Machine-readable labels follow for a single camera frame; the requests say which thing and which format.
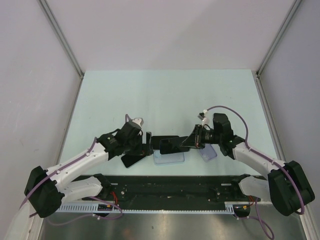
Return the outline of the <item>light blue phone case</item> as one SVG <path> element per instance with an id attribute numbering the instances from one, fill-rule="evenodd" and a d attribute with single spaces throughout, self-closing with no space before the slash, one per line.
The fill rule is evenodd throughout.
<path id="1" fill-rule="evenodd" d="M 153 153 L 154 164 L 157 166 L 181 164 L 185 162 L 185 155 L 183 152 L 172 154 L 161 154 L 159 150 Z"/>

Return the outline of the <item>black phone case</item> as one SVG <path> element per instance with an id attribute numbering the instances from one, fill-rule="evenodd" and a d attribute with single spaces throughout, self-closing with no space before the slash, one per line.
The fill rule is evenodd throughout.
<path id="1" fill-rule="evenodd" d="M 155 135 L 151 137 L 151 145 L 154 151 L 160 150 L 160 141 L 172 138 L 178 138 L 178 135 Z"/>

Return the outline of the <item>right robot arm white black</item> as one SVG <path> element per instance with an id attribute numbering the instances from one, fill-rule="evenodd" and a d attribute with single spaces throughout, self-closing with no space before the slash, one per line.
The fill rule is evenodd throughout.
<path id="1" fill-rule="evenodd" d="M 231 196 L 242 201 L 248 195 L 270 201 L 284 216 L 302 215 L 305 206 L 315 200 L 315 193 L 301 165 L 296 161 L 285 162 L 271 158 L 249 147 L 246 139 L 237 136 L 224 113 L 213 114 L 213 127 L 204 123 L 194 126 L 192 133 L 180 143 L 182 148 L 204 149 L 218 145 L 221 153 L 258 172 L 263 179 L 243 175 L 230 188 Z"/>

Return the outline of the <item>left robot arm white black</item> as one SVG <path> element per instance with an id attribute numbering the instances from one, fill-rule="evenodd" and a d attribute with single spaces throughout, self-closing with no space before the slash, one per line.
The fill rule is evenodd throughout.
<path id="1" fill-rule="evenodd" d="M 108 179 L 101 173 L 77 180 L 89 169 L 121 155 L 141 157 L 144 120 L 128 120 L 122 128 L 94 138 L 91 146 L 66 162 L 43 169 L 34 168 L 29 175 L 23 203 L 29 202 L 40 218 L 55 213 L 62 204 L 83 198 L 105 200 L 113 191 Z"/>

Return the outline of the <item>blue-edged black phone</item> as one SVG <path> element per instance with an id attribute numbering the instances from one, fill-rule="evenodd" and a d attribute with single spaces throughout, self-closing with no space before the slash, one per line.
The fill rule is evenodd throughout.
<path id="1" fill-rule="evenodd" d="M 182 142 L 185 140 L 187 136 L 170 138 L 170 139 L 163 139 L 160 141 L 160 153 L 162 155 L 166 154 L 175 154 L 175 144 L 178 142 Z"/>

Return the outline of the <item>purple phone case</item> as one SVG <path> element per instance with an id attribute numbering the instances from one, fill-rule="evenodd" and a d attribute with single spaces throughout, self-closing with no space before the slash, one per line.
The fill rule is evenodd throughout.
<path id="1" fill-rule="evenodd" d="M 212 161 L 217 157 L 217 153 L 211 144 L 206 144 L 204 148 L 198 150 L 204 162 Z"/>

